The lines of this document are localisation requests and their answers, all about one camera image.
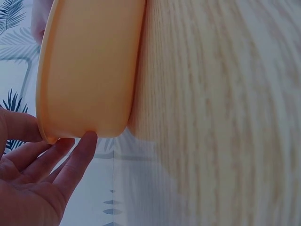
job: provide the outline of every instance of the blue leaf print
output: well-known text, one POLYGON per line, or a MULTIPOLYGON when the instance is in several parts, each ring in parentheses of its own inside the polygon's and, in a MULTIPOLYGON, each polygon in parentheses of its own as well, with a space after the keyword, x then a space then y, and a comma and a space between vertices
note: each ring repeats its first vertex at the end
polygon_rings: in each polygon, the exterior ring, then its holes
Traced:
POLYGON ((40 46, 33 39, 29 27, 20 27, 7 31, 0 36, 0 60, 27 58, 31 61, 38 59, 40 46))
MULTIPOLYGON (((2 100, 2 102, 3 102, 6 110, 13 111, 13 112, 18 112, 19 108, 20 108, 20 105, 21 105, 22 98, 20 98, 19 101, 17 101, 18 94, 15 93, 13 98, 12 98, 12 93, 13 93, 13 88, 8 92, 7 102, 5 100, 2 100)), ((27 104, 26 104, 24 106, 22 112, 27 113, 27 111, 28 111, 28 107, 27 107, 27 104)), ((19 140, 8 140, 7 143, 6 143, 6 148, 9 149, 9 150, 13 150, 13 149, 21 146, 24 143, 25 142, 19 141, 19 140)))
POLYGON ((25 18, 23 0, 5 0, 0 6, 0 35, 7 29, 16 27, 25 18))

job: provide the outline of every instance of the hand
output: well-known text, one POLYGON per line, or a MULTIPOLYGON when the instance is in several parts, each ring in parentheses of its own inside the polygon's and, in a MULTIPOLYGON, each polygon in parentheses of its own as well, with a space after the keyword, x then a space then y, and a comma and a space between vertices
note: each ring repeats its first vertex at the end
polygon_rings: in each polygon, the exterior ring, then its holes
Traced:
POLYGON ((33 116, 0 108, 0 224, 59 225, 94 156, 96 142, 94 132, 86 133, 67 160, 49 175, 74 139, 60 139, 50 146, 42 141, 33 116), (8 139, 29 143, 3 155, 8 139))
POLYGON ((42 44, 46 23, 53 0, 33 0, 32 6, 32 36, 38 44, 42 44))

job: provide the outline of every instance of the light wood panel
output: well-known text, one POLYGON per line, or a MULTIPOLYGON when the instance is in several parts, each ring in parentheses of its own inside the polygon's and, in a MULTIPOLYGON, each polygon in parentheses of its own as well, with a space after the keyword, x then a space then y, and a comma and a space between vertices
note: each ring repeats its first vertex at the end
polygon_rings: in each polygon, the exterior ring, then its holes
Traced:
POLYGON ((156 144, 180 212, 202 226, 299 226, 301 2, 147 4, 129 129, 156 144))

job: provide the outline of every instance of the orange plastic container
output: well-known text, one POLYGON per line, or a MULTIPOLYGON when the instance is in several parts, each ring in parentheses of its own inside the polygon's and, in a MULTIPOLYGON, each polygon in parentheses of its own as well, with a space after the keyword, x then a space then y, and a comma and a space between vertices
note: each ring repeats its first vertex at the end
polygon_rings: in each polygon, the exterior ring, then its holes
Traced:
POLYGON ((123 132, 144 0, 55 0, 40 54, 36 111, 45 141, 123 132))

